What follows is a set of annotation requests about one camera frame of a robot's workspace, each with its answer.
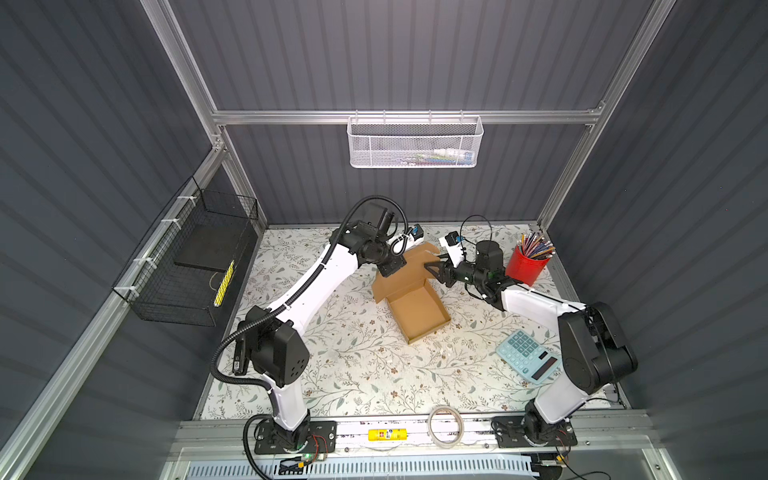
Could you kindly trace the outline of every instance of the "red wire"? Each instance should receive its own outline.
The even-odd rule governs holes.
[[[315,458],[312,459],[312,461],[314,462],[315,460],[317,460],[317,454],[320,452],[320,444],[317,443],[316,436],[312,435],[312,439],[315,441]]]
[[[567,438],[567,437],[568,437],[568,433],[565,433],[565,432],[563,432],[562,430],[558,430],[558,432],[560,432],[560,433],[562,433],[563,435],[565,435],[565,438]],[[563,445],[563,448],[564,448],[564,449],[567,449],[568,447],[566,447],[566,446],[565,446],[565,444],[563,443],[563,439],[561,439],[561,438],[560,438],[560,435],[556,435],[556,437],[558,437],[558,440],[560,441],[560,445]],[[563,461],[565,461],[565,459],[568,457],[568,453],[566,453],[566,454],[564,454],[564,455],[561,455],[561,456],[563,457]]]
[[[323,437],[321,435],[318,435],[318,436],[320,437],[320,440],[323,440],[323,443],[326,444],[326,454],[327,454],[328,453],[328,442],[326,442],[326,438],[325,437]]]

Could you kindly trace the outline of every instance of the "yellow spray can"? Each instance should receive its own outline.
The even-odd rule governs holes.
[[[408,432],[405,429],[369,430],[368,440],[378,442],[380,440],[407,440]]]

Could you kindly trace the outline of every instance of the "white mesh basket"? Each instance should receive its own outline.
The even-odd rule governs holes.
[[[355,115],[346,125],[354,168],[472,168],[482,122],[461,114]]]

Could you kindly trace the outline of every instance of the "gray wall panel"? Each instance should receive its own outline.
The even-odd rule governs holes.
[[[411,220],[533,220],[584,130],[579,125],[489,125],[478,166],[352,168],[343,126],[229,126],[262,192],[270,223],[335,223],[370,194],[398,201]]]
[[[225,172],[223,168],[216,170],[214,177],[210,179],[210,183],[206,188],[216,192],[224,192],[225,194],[235,193],[232,182],[230,182],[230,178],[227,176],[227,172]]]
[[[223,110],[598,104],[650,0],[173,0]]]
[[[549,229],[619,315],[624,388],[685,478],[760,476],[767,453],[765,25],[765,2],[678,0]]]
[[[139,2],[0,2],[0,31],[3,444],[210,144]],[[155,476],[217,337],[130,316],[27,478]]]

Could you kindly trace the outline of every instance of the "light blue calculator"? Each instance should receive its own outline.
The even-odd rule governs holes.
[[[560,366],[560,357],[539,345],[526,332],[512,333],[496,353],[534,385],[544,382]]]

